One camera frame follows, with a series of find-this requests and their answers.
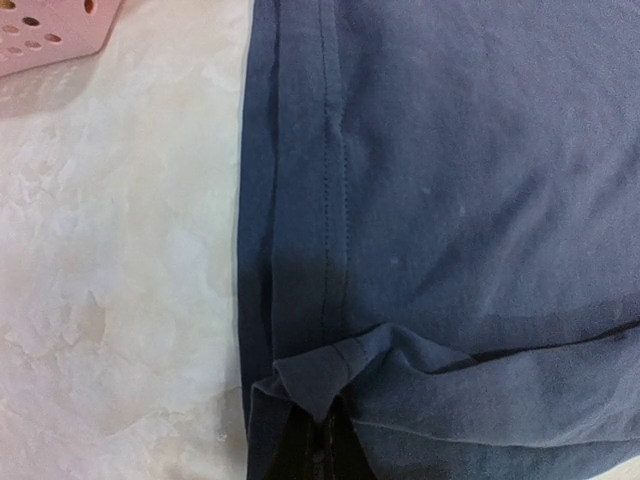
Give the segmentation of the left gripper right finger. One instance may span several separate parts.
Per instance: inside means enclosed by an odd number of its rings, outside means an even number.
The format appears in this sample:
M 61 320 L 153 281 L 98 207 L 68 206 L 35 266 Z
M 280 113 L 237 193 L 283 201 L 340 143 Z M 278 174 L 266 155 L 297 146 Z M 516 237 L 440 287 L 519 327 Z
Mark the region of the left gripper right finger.
M 327 417 L 327 478 L 377 479 L 341 396 L 334 399 Z

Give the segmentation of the navy blue garment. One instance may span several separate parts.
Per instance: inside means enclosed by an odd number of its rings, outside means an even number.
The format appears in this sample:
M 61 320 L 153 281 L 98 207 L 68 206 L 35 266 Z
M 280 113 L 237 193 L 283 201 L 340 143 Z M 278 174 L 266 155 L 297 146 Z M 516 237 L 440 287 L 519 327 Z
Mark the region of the navy blue garment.
M 639 5 L 258 1 L 238 334 L 251 479 L 343 398 L 377 479 L 639 454 Z

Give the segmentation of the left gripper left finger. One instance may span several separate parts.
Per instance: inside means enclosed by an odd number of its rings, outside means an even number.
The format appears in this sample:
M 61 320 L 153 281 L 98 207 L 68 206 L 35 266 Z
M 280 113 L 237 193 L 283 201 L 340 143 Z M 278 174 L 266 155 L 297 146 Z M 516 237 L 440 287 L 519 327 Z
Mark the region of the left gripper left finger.
M 324 461 L 323 426 L 306 411 L 294 406 L 264 478 L 321 480 L 325 478 Z

